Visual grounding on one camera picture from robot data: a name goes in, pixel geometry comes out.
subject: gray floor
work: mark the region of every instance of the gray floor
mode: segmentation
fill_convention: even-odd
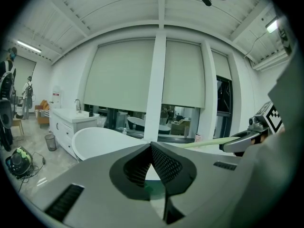
[[[23,146],[32,155],[34,152],[37,152],[44,156],[46,165],[42,167],[37,176],[30,178],[28,183],[23,183],[20,190],[20,193],[24,194],[29,200],[31,200],[39,188],[43,187],[49,181],[76,165],[77,160],[61,147],[58,147],[54,152],[50,152],[48,150],[46,141],[44,139],[44,136],[49,134],[48,126],[45,125],[40,128],[34,115],[30,115],[29,119],[27,120],[22,120],[22,125],[24,129],[24,136],[20,135],[20,130],[18,127],[12,127],[11,130],[14,139],[12,150],[7,152],[3,147],[0,147],[0,158],[1,162],[5,164],[5,159],[11,156],[13,151],[19,146]],[[42,157],[38,154],[34,154],[33,163],[40,168],[42,166]],[[11,178],[13,186],[18,191],[22,181],[17,180],[9,172],[8,176]],[[37,186],[38,181],[43,178],[46,178],[43,181],[47,180],[47,182]]]

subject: faucet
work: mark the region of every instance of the faucet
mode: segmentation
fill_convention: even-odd
[[[81,113],[81,103],[80,103],[80,100],[79,99],[76,99],[75,101],[74,101],[74,103],[76,103],[76,111],[78,111],[79,113]]]

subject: bathtub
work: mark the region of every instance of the bathtub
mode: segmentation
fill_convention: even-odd
[[[144,127],[146,124],[146,121],[137,117],[128,117],[128,124],[129,128],[133,130],[133,125],[136,124],[136,128],[134,130],[142,131],[144,132]],[[160,134],[170,134],[171,128],[168,126],[160,125],[158,133]]]
[[[135,139],[107,128],[89,127],[78,131],[73,136],[72,149],[77,158],[84,161],[88,158],[146,143],[144,140]]]

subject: wire mesh trash can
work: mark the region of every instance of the wire mesh trash can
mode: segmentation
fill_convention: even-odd
[[[47,148],[49,151],[55,151],[56,148],[56,141],[55,141],[55,135],[49,134],[45,136],[46,142],[47,142]]]

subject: ceiling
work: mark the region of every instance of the ceiling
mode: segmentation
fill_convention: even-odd
[[[244,54],[251,51],[248,57],[259,63],[283,49],[278,32],[266,30],[275,16],[270,0],[212,0],[211,7],[201,0],[32,0],[7,44],[22,40],[42,52],[18,45],[20,50],[54,63],[86,39],[118,27],[171,25],[210,34]]]

